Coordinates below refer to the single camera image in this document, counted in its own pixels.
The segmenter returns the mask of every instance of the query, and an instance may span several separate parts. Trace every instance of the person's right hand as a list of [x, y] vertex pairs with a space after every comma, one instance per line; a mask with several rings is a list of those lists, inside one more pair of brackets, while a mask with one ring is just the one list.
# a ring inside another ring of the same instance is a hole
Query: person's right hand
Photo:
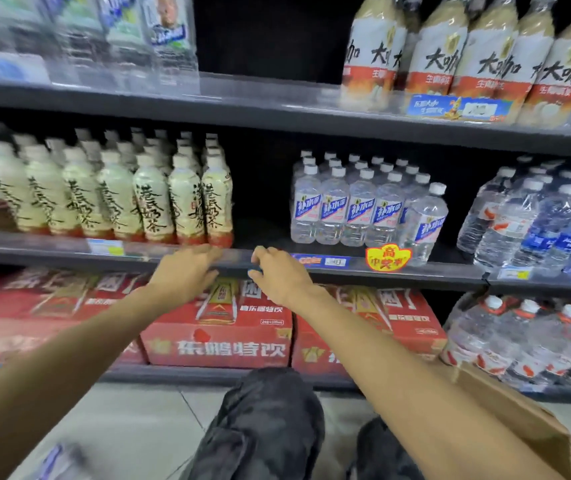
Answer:
[[305, 267], [285, 251], [257, 246], [252, 263], [258, 264], [263, 273], [251, 269], [248, 276], [277, 305], [291, 309], [292, 300], [314, 286]]

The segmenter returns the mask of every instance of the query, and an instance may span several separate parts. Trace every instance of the orange promotional sticker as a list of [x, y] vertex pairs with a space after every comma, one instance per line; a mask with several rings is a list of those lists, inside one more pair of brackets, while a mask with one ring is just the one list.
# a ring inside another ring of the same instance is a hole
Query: orange promotional sticker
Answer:
[[371, 270], [379, 273], [393, 273], [405, 266], [412, 257], [412, 250], [399, 249], [396, 244], [365, 250], [365, 260]]

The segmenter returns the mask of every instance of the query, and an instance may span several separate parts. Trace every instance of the forearm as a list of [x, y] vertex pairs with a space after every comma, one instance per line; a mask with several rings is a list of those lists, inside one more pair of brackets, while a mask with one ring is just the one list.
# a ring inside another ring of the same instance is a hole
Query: forearm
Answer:
[[328, 343], [427, 480], [560, 480], [471, 397], [322, 288], [297, 295], [294, 311]]
[[0, 368], [0, 480], [154, 320], [141, 290]]

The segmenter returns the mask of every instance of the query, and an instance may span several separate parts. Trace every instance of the black pants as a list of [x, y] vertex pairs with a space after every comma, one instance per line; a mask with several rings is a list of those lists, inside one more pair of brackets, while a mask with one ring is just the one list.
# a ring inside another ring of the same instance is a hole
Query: black pants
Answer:
[[[308, 480], [325, 437], [321, 402], [297, 371], [250, 372], [223, 398], [182, 480]], [[380, 417], [359, 432], [358, 480], [423, 480]]]

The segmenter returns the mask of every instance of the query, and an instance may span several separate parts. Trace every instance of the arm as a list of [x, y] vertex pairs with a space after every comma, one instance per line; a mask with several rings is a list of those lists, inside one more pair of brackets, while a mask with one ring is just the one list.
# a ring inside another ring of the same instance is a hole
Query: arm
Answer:
[[314, 285], [286, 252], [259, 246], [253, 259], [263, 273], [250, 278], [328, 343], [427, 480], [562, 479], [464, 391]]
[[163, 257], [147, 285], [0, 368], [0, 480], [9, 477], [141, 331], [214, 281], [217, 272], [208, 269], [220, 254], [204, 245]]

